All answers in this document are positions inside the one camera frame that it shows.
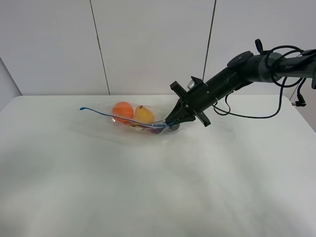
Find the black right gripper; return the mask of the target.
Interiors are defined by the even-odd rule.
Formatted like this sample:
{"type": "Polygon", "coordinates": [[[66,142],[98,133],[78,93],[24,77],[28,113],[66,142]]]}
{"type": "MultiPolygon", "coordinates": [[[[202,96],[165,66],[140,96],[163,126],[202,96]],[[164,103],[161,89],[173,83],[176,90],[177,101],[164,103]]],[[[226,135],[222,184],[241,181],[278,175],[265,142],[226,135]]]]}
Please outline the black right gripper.
{"type": "Polygon", "coordinates": [[[208,117],[204,114],[207,105],[206,84],[186,91],[177,81],[170,85],[172,91],[179,97],[175,107],[171,113],[165,118],[165,122],[170,122],[172,125],[191,122],[198,118],[202,124],[207,127],[211,124],[208,117]]]}

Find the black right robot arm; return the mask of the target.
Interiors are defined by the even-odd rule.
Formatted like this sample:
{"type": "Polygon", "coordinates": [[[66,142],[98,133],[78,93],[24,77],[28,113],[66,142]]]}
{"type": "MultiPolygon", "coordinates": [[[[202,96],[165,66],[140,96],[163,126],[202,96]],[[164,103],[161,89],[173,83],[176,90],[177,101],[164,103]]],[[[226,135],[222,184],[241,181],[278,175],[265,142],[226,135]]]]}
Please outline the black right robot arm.
{"type": "Polygon", "coordinates": [[[316,51],[300,50],[300,56],[285,58],[279,53],[266,51],[254,55],[246,51],[233,58],[225,69],[206,82],[192,77],[186,91],[178,82],[170,88],[179,99],[165,122],[176,125],[199,119],[204,126],[210,120],[204,111],[233,91],[254,82],[273,83],[282,77],[316,79],[316,51]]]}

